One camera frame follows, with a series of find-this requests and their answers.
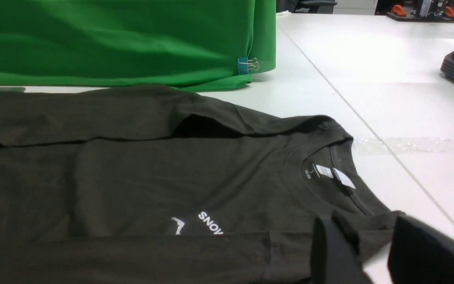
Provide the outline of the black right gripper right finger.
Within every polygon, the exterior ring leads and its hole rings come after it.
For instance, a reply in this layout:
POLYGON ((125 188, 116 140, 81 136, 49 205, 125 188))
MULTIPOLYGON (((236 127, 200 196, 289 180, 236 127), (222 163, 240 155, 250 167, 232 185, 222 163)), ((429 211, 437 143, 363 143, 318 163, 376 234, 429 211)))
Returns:
POLYGON ((411 216, 399 216, 388 260, 394 284, 454 284, 454 239, 411 216))

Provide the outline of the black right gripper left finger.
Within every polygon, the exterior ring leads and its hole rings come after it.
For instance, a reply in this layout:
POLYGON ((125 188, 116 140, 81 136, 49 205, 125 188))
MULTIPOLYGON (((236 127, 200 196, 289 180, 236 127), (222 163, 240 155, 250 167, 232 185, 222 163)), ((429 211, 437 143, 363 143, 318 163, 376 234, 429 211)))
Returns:
POLYGON ((360 260, 360 236, 339 213, 318 217, 311 247, 313 284, 371 284, 360 260))

